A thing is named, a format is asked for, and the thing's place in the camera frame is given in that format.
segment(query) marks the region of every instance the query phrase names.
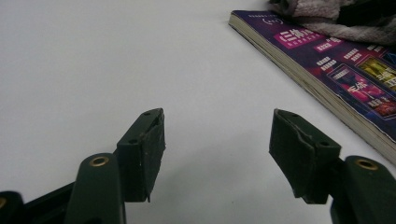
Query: magazine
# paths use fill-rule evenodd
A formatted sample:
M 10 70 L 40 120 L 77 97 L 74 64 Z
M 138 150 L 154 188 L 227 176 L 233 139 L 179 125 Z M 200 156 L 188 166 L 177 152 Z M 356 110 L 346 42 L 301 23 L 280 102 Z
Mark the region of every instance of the magazine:
M 396 165 L 396 53 L 320 35 L 273 11 L 233 11 L 229 24 Z

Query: white surface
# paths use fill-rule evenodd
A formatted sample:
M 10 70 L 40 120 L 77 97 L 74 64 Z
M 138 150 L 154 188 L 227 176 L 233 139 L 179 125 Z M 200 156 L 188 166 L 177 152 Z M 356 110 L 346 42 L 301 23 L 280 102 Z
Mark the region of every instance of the white surface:
M 151 203 L 128 223 L 332 223 L 268 153 L 274 108 L 300 114 L 342 149 L 385 161 L 228 26 L 260 0 L 0 3 L 0 190 L 29 202 L 112 152 L 162 107 L 167 149 Z

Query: white tabletop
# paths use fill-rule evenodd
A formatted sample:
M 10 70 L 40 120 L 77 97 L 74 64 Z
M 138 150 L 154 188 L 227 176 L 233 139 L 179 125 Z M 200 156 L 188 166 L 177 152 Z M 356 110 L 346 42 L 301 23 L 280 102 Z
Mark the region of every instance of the white tabletop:
M 0 191 L 29 202 L 113 152 L 144 111 L 162 107 L 167 149 L 151 203 L 128 223 L 332 223 L 294 199 L 268 153 L 273 111 L 308 119 L 396 169 L 228 25 L 264 0 L 0 3 Z

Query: purple book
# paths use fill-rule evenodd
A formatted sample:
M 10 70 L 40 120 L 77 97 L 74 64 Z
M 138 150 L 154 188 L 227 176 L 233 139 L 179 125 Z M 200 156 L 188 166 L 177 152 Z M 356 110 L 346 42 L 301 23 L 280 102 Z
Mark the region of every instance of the purple book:
M 396 53 L 320 35 L 272 11 L 231 14 L 229 24 L 396 164 Z

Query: cloth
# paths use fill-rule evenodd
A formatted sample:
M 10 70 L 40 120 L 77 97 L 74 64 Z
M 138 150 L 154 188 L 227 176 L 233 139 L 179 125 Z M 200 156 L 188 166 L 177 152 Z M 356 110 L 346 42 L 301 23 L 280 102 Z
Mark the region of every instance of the cloth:
M 355 0 L 270 1 L 274 11 L 314 32 L 357 42 L 396 45 L 395 15 L 360 26 L 348 27 L 336 23 L 340 8 L 354 2 Z

